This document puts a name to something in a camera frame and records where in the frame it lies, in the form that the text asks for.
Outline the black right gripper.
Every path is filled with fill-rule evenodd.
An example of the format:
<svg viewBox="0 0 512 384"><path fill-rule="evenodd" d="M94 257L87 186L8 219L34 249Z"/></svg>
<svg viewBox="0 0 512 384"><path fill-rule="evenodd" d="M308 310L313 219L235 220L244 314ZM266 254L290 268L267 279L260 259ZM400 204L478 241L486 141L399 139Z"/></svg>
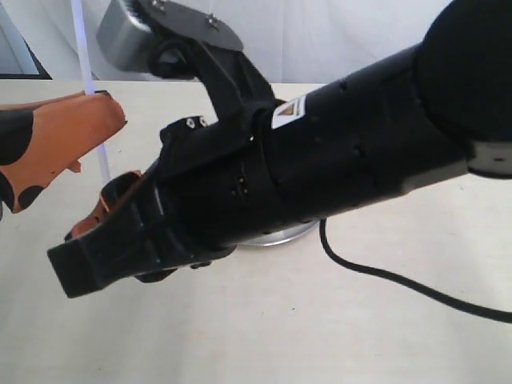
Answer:
<svg viewBox="0 0 512 384"><path fill-rule="evenodd" d="M200 116L161 130L149 168L125 172L101 189L92 211L48 258L68 298L124 278L159 279L203 266L276 230L265 115L233 116L210 126Z"/></svg>

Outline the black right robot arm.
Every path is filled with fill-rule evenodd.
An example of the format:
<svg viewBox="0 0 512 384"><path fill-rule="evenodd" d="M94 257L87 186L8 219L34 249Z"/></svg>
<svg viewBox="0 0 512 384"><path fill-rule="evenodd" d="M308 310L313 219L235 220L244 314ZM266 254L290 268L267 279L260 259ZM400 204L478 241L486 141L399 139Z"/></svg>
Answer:
<svg viewBox="0 0 512 384"><path fill-rule="evenodd" d="M289 102L244 55L136 14L157 37L151 69L181 53L218 120L168 125L150 168L113 180L99 219L48 251L71 298L467 173L511 176L508 1L452 1L420 43Z"/></svg>

